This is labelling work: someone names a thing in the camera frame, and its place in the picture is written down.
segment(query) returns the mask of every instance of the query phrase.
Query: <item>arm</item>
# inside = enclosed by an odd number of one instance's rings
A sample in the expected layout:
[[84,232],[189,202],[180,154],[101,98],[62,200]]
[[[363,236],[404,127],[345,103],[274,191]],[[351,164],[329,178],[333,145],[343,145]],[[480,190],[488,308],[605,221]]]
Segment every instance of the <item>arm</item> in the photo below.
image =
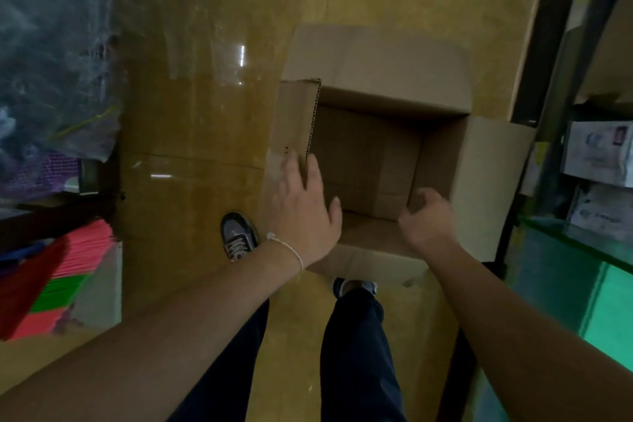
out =
[[633,418],[633,373],[539,314],[457,243],[453,211],[434,190],[400,226],[437,276],[512,420]]
[[[296,156],[284,170],[272,227],[307,266],[339,239],[341,206],[335,199],[328,213],[313,156],[306,188]],[[287,247],[263,243],[5,393],[0,420],[166,420],[257,307],[299,270]]]

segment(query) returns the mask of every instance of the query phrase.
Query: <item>dark blue pants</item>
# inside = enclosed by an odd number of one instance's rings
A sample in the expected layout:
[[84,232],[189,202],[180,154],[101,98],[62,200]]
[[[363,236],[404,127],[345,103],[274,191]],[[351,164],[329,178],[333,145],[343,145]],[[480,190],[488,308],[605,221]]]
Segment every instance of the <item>dark blue pants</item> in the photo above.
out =
[[[268,301],[244,324],[169,422],[246,418]],[[338,299],[321,347],[321,420],[404,421],[402,394],[382,329],[384,311],[364,288]]]

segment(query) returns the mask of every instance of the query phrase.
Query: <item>person's left arm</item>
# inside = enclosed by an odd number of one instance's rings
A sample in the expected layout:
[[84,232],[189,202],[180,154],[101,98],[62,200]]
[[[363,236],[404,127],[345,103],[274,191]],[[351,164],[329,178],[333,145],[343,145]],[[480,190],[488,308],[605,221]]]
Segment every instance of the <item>person's left arm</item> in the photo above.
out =
[[[317,160],[304,187],[297,156],[285,163],[272,227],[305,265],[341,234],[338,199],[329,211]],[[164,421],[257,308],[300,270],[274,241],[53,362],[0,397],[3,422]]]

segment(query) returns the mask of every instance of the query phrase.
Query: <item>gray sneaker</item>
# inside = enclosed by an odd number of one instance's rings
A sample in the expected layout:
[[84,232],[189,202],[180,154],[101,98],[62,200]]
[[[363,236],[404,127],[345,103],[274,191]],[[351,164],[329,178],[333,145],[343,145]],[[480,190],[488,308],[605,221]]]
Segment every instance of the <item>gray sneaker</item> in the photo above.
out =
[[332,289],[334,297],[341,298],[343,296],[343,291],[348,282],[362,282],[363,288],[376,297],[376,292],[378,291],[378,285],[376,282],[369,282],[367,280],[352,281],[341,277],[336,277],[336,279],[333,279],[330,283],[330,288]]
[[220,222],[224,251],[231,260],[239,260],[258,245],[257,230],[240,212],[228,212]]

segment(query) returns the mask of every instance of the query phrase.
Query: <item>bracelet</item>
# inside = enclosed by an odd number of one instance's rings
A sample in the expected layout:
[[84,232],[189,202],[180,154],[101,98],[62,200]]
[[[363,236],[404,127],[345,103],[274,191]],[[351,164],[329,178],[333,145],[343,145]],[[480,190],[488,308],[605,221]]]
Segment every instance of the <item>bracelet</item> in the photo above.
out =
[[273,234],[272,232],[268,232],[268,234],[266,234],[266,239],[267,239],[267,240],[274,240],[275,242],[279,242],[281,245],[283,245],[283,246],[285,246],[285,247],[289,248],[290,250],[292,250],[292,253],[293,253],[294,255],[296,255],[296,256],[297,256],[297,259],[299,259],[299,264],[301,265],[301,270],[304,270],[304,269],[305,269],[305,266],[303,266],[303,259],[302,259],[302,258],[301,258],[301,256],[299,255],[299,252],[297,252],[296,250],[294,250],[294,249],[292,248],[292,246],[290,246],[290,244],[289,244],[289,243],[284,242],[283,240],[278,239],[278,238],[277,238],[277,236],[276,236],[275,234]]

